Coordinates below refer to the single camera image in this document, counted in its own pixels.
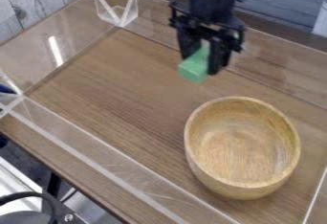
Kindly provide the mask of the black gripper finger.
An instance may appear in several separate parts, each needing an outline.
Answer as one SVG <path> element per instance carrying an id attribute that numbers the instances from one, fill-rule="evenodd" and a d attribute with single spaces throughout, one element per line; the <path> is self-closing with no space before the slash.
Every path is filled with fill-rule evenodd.
<path id="1" fill-rule="evenodd" d="M 214 76 L 227 65 L 232 49 L 219 38 L 210 40 L 208 74 Z"/>
<path id="2" fill-rule="evenodd" d="M 181 58 L 187 59 L 199 50 L 202 46 L 200 37 L 187 30 L 179 30 L 177 41 Z"/>

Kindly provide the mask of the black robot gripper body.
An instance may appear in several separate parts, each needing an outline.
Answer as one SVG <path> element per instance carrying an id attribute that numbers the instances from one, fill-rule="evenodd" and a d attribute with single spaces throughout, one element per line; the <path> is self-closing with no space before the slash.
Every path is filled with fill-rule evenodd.
<path id="1" fill-rule="evenodd" d="M 169 2 L 169 26 L 195 33 L 200 40 L 222 39 L 234 52 L 242 51 L 246 24 L 234 14 L 236 2 L 244 0 L 188 0 Z"/>

